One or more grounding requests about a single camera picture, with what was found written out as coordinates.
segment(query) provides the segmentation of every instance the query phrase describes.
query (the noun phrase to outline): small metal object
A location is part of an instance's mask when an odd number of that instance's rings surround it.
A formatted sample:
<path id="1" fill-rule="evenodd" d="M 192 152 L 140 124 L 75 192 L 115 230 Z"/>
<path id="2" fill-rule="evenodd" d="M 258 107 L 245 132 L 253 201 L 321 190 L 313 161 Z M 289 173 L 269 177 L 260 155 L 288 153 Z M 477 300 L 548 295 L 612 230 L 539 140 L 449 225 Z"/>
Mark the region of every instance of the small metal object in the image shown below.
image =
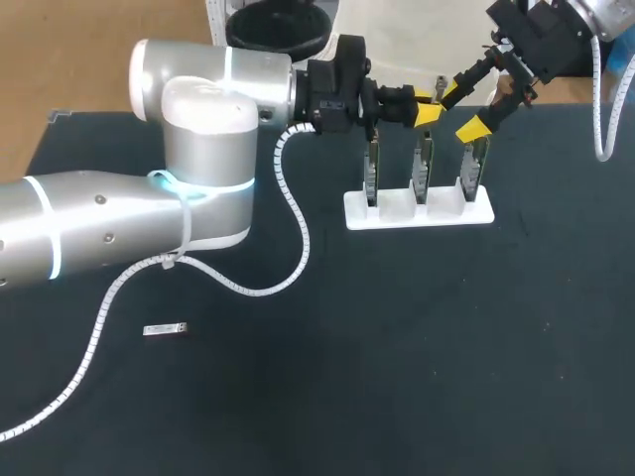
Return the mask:
<path id="1" fill-rule="evenodd" d="M 143 335 L 181 334 L 187 331 L 188 324 L 186 322 L 181 322 L 179 324 L 146 325 L 143 328 Z"/>
<path id="2" fill-rule="evenodd" d="M 377 206 L 379 191 L 379 133 L 377 129 L 364 154 L 364 184 L 368 206 Z"/>
<path id="3" fill-rule="evenodd" d="M 72 111 L 67 109 L 54 109 L 49 113 L 49 124 L 55 124 L 60 116 L 71 116 Z"/>
<path id="4" fill-rule="evenodd" d="M 483 177 L 483 169 L 489 151 L 489 138 L 481 137 L 465 146 L 465 154 L 460 167 L 460 185 L 466 201 L 475 201 L 478 187 Z"/>
<path id="5" fill-rule="evenodd" d="M 415 190 L 415 199 L 419 205 L 425 205 L 428 200 L 434 154 L 435 143 L 433 136 L 431 131 L 426 129 L 417 142 L 415 161 L 413 163 L 413 188 Z"/>
<path id="6" fill-rule="evenodd" d="M 433 97 L 433 102 L 440 102 L 445 95 L 445 90 L 449 86 L 449 81 L 445 76 L 438 76 L 437 83 L 435 84 L 435 96 Z"/>

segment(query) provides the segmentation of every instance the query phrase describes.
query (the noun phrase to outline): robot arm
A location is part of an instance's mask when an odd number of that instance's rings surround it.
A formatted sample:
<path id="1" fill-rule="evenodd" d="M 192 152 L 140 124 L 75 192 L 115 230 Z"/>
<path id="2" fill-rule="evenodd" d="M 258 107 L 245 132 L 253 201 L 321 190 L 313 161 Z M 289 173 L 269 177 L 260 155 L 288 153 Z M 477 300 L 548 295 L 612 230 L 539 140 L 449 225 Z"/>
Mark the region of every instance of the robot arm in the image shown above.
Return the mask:
<path id="1" fill-rule="evenodd" d="M 239 243 L 251 225 L 259 126 L 283 130 L 303 121 L 318 133 L 363 127 L 365 189 L 369 205 L 376 203 L 378 121 L 433 123 L 493 67 L 507 69 L 513 92 L 457 133 L 474 159 L 484 160 L 486 143 L 479 140 L 536 98 L 536 78 L 551 81 L 593 36 L 611 40 L 635 23 L 635 0 L 540 2 L 528 15 L 497 0 L 488 14 L 499 27 L 493 40 L 511 51 L 488 49 L 441 101 L 412 86 L 378 87 L 367 77 L 371 64 L 360 37 L 341 36 L 335 59 L 310 60 L 306 72 L 295 72 L 286 55 L 140 42 L 130 63 L 132 108 L 141 120 L 163 124 L 171 179 L 76 172 L 0 186 L 0 289 L 173 251 L 183 244 L 184 205 L 192 218 L 189 249 Z M 418 204 L 426 203 L 431 150 L 424 130 L 413 171 Z M 465 168 L 461 177 L 477 184 L 473 172 Z M 468 201 L 474 197 L 474 190 L 464 192 Z"/>
<path id="2" fill-rule="evenodd" d="M 635 23 L 633 0 L 554 0 L 539 2 L 527 15 L 509 0 L 497 0 L 488 15 L 498 26 L 492 34 L 496 47 L 485 52 L 472 68 L 458 74 L 442 100 L 450 110 L 492 68 L 507 69 L 512 92 L 481 109 L 456 135 L 463 143 L 495 133 L 521 104 L 531 105 L 538 95 L 533 84 L 548 84 L 587 48 L 592 37 L 610 41 Z M 499 46 L 510 51 L 503 53 Z"/>

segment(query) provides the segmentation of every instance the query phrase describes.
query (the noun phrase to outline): white spiral cable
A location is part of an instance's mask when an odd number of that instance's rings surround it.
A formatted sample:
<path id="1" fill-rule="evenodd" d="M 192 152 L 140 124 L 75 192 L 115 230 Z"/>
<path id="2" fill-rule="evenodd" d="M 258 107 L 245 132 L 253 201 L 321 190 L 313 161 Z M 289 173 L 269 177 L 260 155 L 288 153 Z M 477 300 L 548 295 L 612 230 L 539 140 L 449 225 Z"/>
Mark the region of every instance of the white spiral cable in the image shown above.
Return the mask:
<path id="1" fill-rule="evenodd" d="M 298 225 L 300 226 L 300 231 L 302 233 L 302 241 L 303 241 L 303 250 L 302 257 L 300 259 L 300 263 L 293 271 L 293 273 L 286 278 L 284 281 L 279 283 L 272 288 L 268 288 L 266 290 L 249 290 L 242 286 L 237 285 L 232 282 L 228 278 L 225 278 L 223 275 L 218 273 L 212 267 L 206 265 L 205 263 L 191 258 L 189 256 L 182 256 L 177 259 L 179 263 L 183 263 L 186 265 L 193 266 L 207 275 L 211 276 L 215 280 L 217 280 L 222 285 L 230 288 L 232 291 L 240 293 L 245 296 L 249 296 L 252 298 L 259 298 L 263 296 L 274 295 L 275 293 L 279 293 L 280 291 L 288 288 L 291 284 L 293 284 L 302 274 L 303 270 L 307 266 L 307 262 L 309 261 L 309 254 L 311 252 L 311 241 L 309 237 L 309 228 L 307 227 L 307 222 L 302 214 L 302 211 L 298 207 L 295 199 L 291 195 L 289 188 L 287 187 L 287 181 L 285 180 L 285 175 L 282 170 L 282 155 L 287 145 L 289 139 L 291 139 L 296 134 L 301 133 L 310 133 L 315 132 L 314 127 L 311 124 L 299 124 L 296 126 L 292 126 L 283 135 L 280 140 L 276 144 L 276 150 L 274 152 L 274 172 L 276 174 L 276 179 L 278 181 L 278 186 L 280 187 L 280 191 L 283 196 L 289 203 L 296 219 L 298 220 Z M 108 311 L 110 310 L 110 306 L 114 301 L 117 293 L 123 288 L 123 286 L 137 273 L 145 270 L 146 268 L 150 268 L 151 266 L 161 265 L 165 263 L 170 263 L 174 260 L 172 255 L 160 255 L 154 256 L 152 258 L 148 258 L 146 260 L 142 260 L 139 263 L 132 265 L 126 271 L 124 271 L 119 278 L 117 278 L 108 291 L 106 292 L 106 296 L 101 302 L 101 307 L 99 309 L 99 313 L 97 314 L 97 320 L 95 321 L 95 325 L 92 329 L 92 334 L 90 336 L 90 341 L 88 342 L 88 348 L 84 353 L 83 359 L 79 364 L 79 368 L 75 372 L 75 375 L 70 380 L 70 383 L 66 386 L 66 388 L 58 395 L 58 397 L 53 400 L 45 409 L 39 412 L 37 415 L 33 416 L 31 419 L 28 419 L 22 424 L 19 424 L 11 429 L 3 431 L 0 433 L 0 442 L 8 441 L 30 429 L 40 424 L 42 421 L 50 417 L 59 407 L 61 407 L 66 400 L 72 395 L 72 393 L 79 387 L 79 384 L 83 380 L 88 371 L 88 367 L 92 362 L 92 358 L 97 349 L 97 344 L 99 343 L 99 338 L 101 337 L 101 332 L 103 330 L 104 323 L 106 321 L 106 317 L 108 316 Z"/>
<path id="2" fill-rule="evenodd" d="M 626 101 L 626 94 L 631 85 L 633 75 L 635 75 L 635 55 L 631 59 L 624 71 L 624 75 L 620 81 L 613 103 L 613 110 L 608 124 L 608 133 L 606 136 L 606 149 L 602 148 L 602 121 L 600 96 L 602 89 L 602 58 L 599 49 L 599 39 L 593 37 L 591 40 L 593 49 L 593 137 L 595 141 L 595 155 L 601 162 L 608 161 L 613 155 L 615 149 L 615 140 L 617 138 L 617 128 L 619 126 L 619 118 L 622 114 L 622 108 Z"/>

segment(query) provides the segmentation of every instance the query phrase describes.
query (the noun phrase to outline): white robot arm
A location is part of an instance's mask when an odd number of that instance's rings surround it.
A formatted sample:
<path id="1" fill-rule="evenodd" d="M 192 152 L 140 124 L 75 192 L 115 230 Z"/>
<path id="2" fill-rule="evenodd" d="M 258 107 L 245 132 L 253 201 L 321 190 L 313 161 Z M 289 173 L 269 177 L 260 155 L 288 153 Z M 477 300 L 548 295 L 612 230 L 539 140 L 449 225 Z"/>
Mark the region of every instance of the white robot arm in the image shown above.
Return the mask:
<path id="1" fill-rule="evenodd" d="M 583 36 L 611 40 L 635 23 L 634 0 L 560 3 L 576 12 L 571 21 L 585 26 Z M 360 125 L 372 136 L 379 119 L 422 122 L 420 98 L 406 88 L 366 88 L 369 70 L 357 37 L 340 38 L 335 60 L 310 61 L 306 73 L 294 72 L 285 55 L 140 42 L 130 62 L 131 104 L 139 119 L 163 124 L 168 174 L 75 172 L 1 185 L 0 288 L 178 249 L 184 202 L 188 249 L 239 243 L 251 225 L 259 126 L 282 131 L 300 121 L 346 132 Z M 451 91 L 447 109 L 469 87 Z"/>

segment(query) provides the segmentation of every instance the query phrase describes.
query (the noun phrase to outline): white holder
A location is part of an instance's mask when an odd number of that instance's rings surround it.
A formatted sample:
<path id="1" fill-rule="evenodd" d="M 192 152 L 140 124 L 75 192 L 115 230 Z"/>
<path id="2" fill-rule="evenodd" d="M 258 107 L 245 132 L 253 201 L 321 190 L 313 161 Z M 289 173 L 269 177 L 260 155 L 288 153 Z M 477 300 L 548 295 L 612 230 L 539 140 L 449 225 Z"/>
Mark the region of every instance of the white holder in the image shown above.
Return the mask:
<path id="1" fill-rule="evenodd" d="M 456 179 L 454 186 L 428 190 L 428 204 L 419 205 L 413 184 L 409 188 L 379 190 L 377 206 L 368 206 L 366 191 L 344 195 L 346 227 L 349 230 L 423 228 L 429 226 L 477 225 L 492 223 L 494 210 L 484 186 L 478 188 L 476 201 L 467 202 Z"/>

